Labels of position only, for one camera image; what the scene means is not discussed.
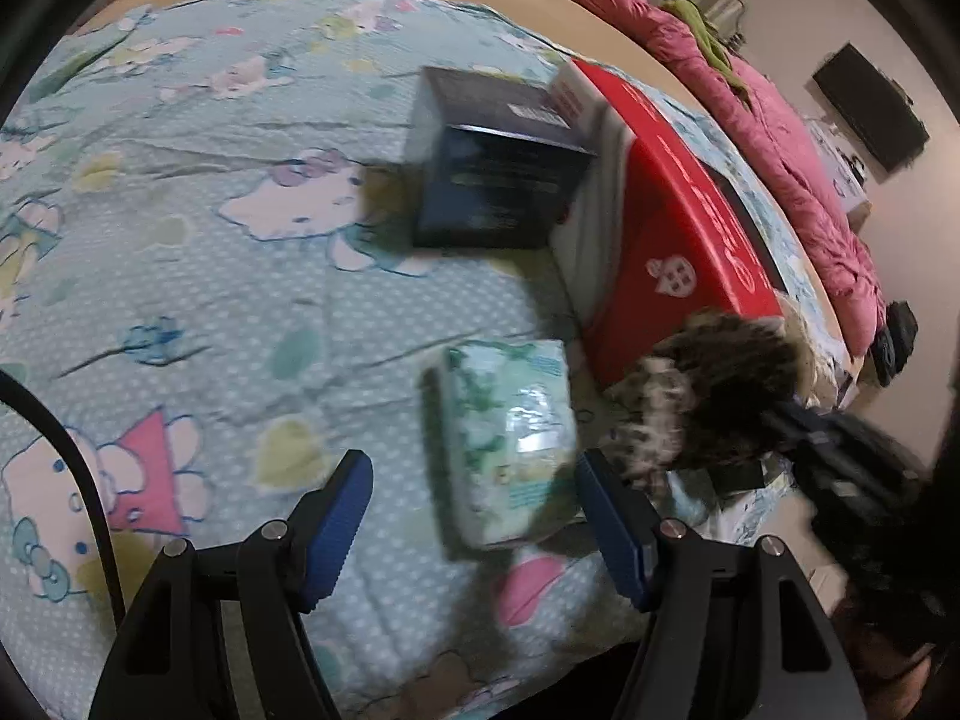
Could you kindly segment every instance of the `barcode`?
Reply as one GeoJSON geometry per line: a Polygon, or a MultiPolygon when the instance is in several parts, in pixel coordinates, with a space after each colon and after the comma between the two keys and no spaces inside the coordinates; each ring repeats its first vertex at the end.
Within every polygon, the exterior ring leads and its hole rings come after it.
{"type": "Polygon", "coordinates": [[[507,105],[512,112],[522,119],[534,119],[535,122],[543,122],[544,124],[553,124],[554,127],[570,129],[570,125],[563,120],[562,116],[555,114],[553,111],[548,111],[546,108],[528,108],[526,105],[513,105],[512,103],[507,103],[507,105]]]}

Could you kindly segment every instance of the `bed sheet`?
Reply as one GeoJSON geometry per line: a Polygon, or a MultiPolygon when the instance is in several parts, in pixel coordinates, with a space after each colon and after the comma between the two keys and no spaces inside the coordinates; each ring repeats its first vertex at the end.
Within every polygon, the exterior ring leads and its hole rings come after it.
{"type": "MultiPolygon", "coordinates": [[[[344,715],[488,717],[642,632],[586,528],[483,554],[452,535],[445,344],[560,338],[584,442],[603,409],[549,254],[411,251],[394,170],[421,65],[546,83],[565,58],[440,0],[143,7],[64,39],[0,133],[0,367],[78,442],[128,593],[169,538],[236,541],[344,450],[373,459],[340,582],[305,618],[344,715]]],[[[51,714],[80,718],[112,640],[88,519],[11,413],[0,464],[0,637],[51,714]]],[[[787,481],[725,509],[702,474],[671,485],[669,512],[751,541],[787,481]]]]}

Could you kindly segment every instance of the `red and white box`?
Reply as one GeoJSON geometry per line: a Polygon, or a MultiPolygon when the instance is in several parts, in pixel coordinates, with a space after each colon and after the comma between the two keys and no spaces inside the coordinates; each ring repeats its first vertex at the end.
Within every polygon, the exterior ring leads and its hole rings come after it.
{"type": "Polygon", "coordinates": [[[730,204],[651,100],[582,59],[550,94],[598,155],[550,242],[597,384],[620,381],[699,309],[781,316],[730,204]]]}

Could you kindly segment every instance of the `television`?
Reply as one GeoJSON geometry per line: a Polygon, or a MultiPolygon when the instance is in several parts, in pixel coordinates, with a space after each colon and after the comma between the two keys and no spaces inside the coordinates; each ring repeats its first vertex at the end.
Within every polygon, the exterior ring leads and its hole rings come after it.
{"type": "Polygon", "coordinates": [[[813,80],[887,172],[918,156],[930,139],[904,90],[850,43],[813,80]]]}

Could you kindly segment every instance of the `pink blanket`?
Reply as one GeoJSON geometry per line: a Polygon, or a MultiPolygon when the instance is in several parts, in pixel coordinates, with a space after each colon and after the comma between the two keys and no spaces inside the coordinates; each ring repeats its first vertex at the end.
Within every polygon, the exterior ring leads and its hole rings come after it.
{"type": "Polygon", "coordinates": [[[824,283],[851,354],[866,354],[886,309],[870,251],[851,232],[836,190],[803,122],[743,60],[733,71],[749,87],[751,111],[707,65],[689,27],[647,0],[575,0],[645,47],[698,98],[743,153],[797,231],[824,283]]]}

